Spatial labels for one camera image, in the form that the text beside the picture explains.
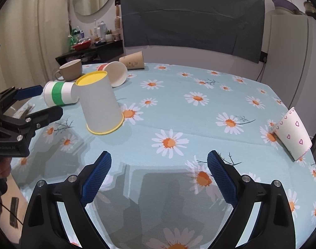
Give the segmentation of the person's hand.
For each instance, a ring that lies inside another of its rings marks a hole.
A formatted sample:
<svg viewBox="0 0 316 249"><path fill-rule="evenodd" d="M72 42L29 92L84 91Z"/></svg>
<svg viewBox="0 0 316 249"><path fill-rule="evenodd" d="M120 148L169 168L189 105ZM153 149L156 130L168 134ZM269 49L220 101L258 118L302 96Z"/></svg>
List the person's hand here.
<svg viewBox="0 0 316 249"><path fill-rule="evenodd" d="M0 158L0 179L7 178L11 172L11 157Z"/></svg>

